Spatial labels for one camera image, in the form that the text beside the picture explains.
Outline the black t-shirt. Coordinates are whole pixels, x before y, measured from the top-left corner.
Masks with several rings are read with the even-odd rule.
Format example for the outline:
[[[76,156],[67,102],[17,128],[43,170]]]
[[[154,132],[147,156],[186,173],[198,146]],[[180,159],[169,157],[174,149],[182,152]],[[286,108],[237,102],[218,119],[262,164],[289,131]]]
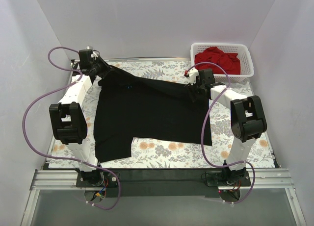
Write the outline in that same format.
[[[131,156],[133,138],[212,145],[209,100],[192,100],[179,83],[134,76],[113,67],[102,78],[94,120],[100,162]]]

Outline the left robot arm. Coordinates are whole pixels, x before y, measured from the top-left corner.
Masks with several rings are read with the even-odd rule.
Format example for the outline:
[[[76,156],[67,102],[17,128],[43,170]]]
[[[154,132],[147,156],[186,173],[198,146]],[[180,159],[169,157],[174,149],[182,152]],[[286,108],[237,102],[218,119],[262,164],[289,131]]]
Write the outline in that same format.
[[[99,187],[104,183],[104,174],[92,148],[87,144],[88,125],[82,104],[88,90],[97,76],[103,76],[110,68],[91,48],[78,51],[79,60],[72,61],[73,73],[71,86],[63,98],[49,107],[53,135],[61,141],[77,160],[81,180],[91,186]]]

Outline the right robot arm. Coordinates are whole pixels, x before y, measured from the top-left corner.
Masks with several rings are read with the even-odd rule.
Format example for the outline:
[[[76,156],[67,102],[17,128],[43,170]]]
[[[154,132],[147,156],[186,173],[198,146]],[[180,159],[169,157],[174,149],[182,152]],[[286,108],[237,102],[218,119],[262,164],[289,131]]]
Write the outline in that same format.
[[[261,99],[239,94],[230,89],[230,85],[216,82],[211,69],[199,71],[190,68],[184,76],[189,80],[187,88],[193,101],[202,98],[218,102],[229,109],[234,135],[232,147],[223,165],[211,166],[219,171],[219,181],[230,186],[240,183],[248,177],[247,158],[252,146],[267,130]]]

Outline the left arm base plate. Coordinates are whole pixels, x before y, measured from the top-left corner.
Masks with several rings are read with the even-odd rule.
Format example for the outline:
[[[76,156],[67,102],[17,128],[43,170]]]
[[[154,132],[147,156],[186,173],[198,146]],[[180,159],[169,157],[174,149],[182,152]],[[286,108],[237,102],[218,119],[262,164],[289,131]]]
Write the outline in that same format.
[[[117,177],[108,172],[79,172],[76,187],[117,187]]]

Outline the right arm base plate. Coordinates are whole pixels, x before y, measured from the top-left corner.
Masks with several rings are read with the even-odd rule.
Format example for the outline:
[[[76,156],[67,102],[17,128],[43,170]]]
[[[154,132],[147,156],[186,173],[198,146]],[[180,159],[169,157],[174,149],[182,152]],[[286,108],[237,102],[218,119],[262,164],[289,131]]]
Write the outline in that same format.
[[[226,186],[226,187],[249,187],[251,186],[251,180],[247,171],[239,176],[227,178],[222,171],[210,170],[201,174],[202,182],[208,187],[214,186]]]

